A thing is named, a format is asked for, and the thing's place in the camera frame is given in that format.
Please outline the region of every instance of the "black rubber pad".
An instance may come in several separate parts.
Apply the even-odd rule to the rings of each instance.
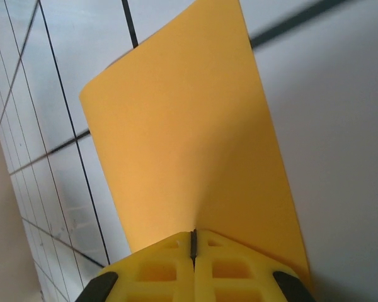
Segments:
[[[116,272],[106,272],[92,279],[76,302],[105,302],[118,279]]]
[[[288,302],[316,302],[300,279],[285,272],[274,272],[278,286]]]

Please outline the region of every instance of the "yellow paper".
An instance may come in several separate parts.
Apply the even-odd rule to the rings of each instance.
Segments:
[[[132,251],[197,227],[308,265],[238,1],[197,0],[82,91]]]

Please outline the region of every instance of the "sheet of paper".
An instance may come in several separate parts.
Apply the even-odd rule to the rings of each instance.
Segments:
[[[307,259],[238,1],[197,0],[81,93],[132,251],[208,229]]]

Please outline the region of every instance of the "white wall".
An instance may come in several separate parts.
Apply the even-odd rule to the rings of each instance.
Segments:
[[[40,285],[0,146],[0,301],[41,301]]]

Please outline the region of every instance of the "square hole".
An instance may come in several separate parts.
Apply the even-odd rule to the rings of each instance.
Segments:
[[[140,268],[137,280],[144,282],[175,281],[176,266],[174,263],[166,261],[145,262]]]
[[[212,264],[213,278],[251,279],[247,263],[236,259],[215,260]]]

